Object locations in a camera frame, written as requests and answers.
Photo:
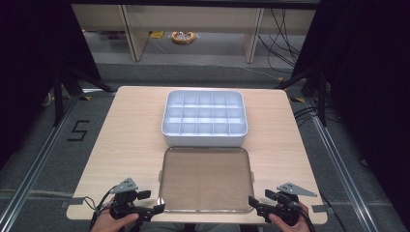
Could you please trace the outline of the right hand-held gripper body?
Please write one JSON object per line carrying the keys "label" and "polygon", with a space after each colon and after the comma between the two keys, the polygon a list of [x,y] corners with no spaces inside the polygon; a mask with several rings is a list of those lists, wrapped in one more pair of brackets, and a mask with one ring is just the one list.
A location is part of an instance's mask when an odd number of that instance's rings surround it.
{"label": "right hand-held gripper body", "polygon": [[293,226],[298,222],[300,211],[299,196],[316,197],[313,191],[299,187],[292,183],[286,183],[277,187],[274,193],[274,200],[278,202],[280,218],[288,225]]}

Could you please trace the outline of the pale wooden desk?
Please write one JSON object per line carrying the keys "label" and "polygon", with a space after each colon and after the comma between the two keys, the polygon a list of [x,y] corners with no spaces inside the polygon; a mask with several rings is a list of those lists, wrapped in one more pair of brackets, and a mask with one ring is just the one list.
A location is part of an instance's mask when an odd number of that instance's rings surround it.
{"label": "pale wooden desk", "polygon": [[88,31],[123,31],[131,58],[141,59],[151,31],[233,33],[242,36],[251,63],[257,36],[284,32],[304,36],[314,10],[73,4],[80,27]]}

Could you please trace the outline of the black curtain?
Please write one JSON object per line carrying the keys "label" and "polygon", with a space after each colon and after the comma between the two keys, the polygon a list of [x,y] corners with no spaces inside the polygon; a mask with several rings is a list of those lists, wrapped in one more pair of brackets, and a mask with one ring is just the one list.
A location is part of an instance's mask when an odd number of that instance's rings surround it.
{"label": "black curtain", "polygon": [[100,77],[72,0],[0,0],[0,169],[57,74]]}
{"label": "black curtain", "polygon": [[410,0],[308,0],[297,65],[316,62],[356,145],[410,232]]}

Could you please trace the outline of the white compartment organizer box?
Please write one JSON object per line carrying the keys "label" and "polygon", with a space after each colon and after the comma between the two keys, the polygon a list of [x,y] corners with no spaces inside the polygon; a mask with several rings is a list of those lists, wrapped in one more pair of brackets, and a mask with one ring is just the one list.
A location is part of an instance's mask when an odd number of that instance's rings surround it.
{"label": "white compartment organizer box", "polygon": [[229,90],[174,90],[161,132],[169,146],[240,147],[248,134],[243,95]]}

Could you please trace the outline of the person's right hand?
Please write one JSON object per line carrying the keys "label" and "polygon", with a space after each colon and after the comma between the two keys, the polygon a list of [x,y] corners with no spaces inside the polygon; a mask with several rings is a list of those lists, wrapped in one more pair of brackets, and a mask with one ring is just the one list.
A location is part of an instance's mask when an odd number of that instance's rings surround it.
{"label": "person's right hand", "polygon": [[298,222],[293,226],[286,224],[280,217],[274,214],[269,214],[269,219],[281,232],[310,232],[307,221],[308,207],[303,203],[300,203],[300,206],[302,210],[301,215],[298,218]]}

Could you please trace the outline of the aluminium floor rail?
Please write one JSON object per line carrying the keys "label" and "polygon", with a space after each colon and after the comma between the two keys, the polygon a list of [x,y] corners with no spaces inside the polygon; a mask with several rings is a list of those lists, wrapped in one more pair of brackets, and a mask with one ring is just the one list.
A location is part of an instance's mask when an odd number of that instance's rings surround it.
{"label": "aluminium floor rail", "polygon": [[78,100],[79,97],[69,97],[67,103],[63,106],[63,115],[61,118],[57,122],[52,122],[51,129],[44,139],[41,149],[36,154],[18,187],[13,191],[10,201],[0,213],[0,232],[9,232],[13,227],[32,186],[34,186],[42,172],[50,156],[51,150],[55,146],[55,143]]}
{"label": "aluminium floor rail", "polygon": [[339,150],[337,149],[327,127],[323,125],[319,116],[312,115],[312,118],[316,130],[324,143],[327,153],[335,167],[336,173],[361,226],[365,232],[378,232],[378,226],[376,225],[366,202],[360,194],[358,186],[342,160]]}

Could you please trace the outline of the metal tray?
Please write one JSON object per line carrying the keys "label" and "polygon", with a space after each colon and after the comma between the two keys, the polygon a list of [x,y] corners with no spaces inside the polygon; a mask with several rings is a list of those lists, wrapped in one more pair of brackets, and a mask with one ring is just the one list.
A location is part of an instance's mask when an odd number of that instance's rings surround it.
{"label": "metal tray", "polygon": [[169,213],[246,213],[253,195],[243,148],[172,147],[164,153],[158,201]]}

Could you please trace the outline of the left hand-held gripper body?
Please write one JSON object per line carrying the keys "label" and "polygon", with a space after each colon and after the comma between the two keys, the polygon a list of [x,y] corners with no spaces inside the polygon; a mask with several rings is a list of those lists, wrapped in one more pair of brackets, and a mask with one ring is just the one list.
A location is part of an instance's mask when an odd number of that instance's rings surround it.
{"label": "left hand-held gripper body", "polygon": [[130,214],[139,214],[141,210],[133,202],[140,199],[140,193],[137,191],[138,185],[132,178],[126,178],[119,185],[114,187],[110,192],[114,198],[110,205],[110,215],[114,219],[124,218]]}

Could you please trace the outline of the black metal stand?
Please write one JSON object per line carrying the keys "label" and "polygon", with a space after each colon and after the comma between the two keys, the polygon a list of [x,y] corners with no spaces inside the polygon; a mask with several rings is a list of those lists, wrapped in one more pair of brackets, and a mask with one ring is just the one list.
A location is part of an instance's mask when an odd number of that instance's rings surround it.
{"label": "black metal stand", "polygon": [[85,82],[98,87],[106,93],[116,92],[116,89],[106,85],[101,80],[77,68],[71,66],[63,66],[61,68],[58,68],[56,70],[56,74],[53,77],[55,126],[57,126],[62,121],[64,116],[62,87],[65,87],[70,97],[83,97],[85,95],[85,92],[80,87],[78,80],[84,80]]}
{"label": "black metal stand", "polygon": [[317,94],[318,117],[322,125],[326,127],[327,123],[325,117],[325,103],[327,79],[325,74],[319,68],[312,66],[305,71],[299,72],[298,74],[293,75],[289,80],[281,82],[277,86],[277,89],[284,90],[303,79],[305,80],[305,84],[302,87],[301,93],[304,97],[312,97],[314,94]]}

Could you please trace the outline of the yellow tape roll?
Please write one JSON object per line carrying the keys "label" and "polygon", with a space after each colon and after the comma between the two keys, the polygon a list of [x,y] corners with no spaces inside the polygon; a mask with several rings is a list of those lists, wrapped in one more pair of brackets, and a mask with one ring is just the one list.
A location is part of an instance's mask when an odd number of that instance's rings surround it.
{"label": "yellow tape roll", "polygon": [[193,32],[173,32],[170,36],[171,41],[176,44],[190,44],[195,40],[195,37]]}

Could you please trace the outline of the person's left hand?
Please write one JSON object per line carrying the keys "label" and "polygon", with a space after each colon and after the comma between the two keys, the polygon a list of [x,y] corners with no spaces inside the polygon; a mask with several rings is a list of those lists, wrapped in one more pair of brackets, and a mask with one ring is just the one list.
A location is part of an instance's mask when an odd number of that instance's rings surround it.
{"label": "person's left hand", "polygon": [[121,228],[134,223],[138,218],[138,214],[130,214],[115,219],[108,210],[104,210],[98,215],[90,232],[119,232]]}

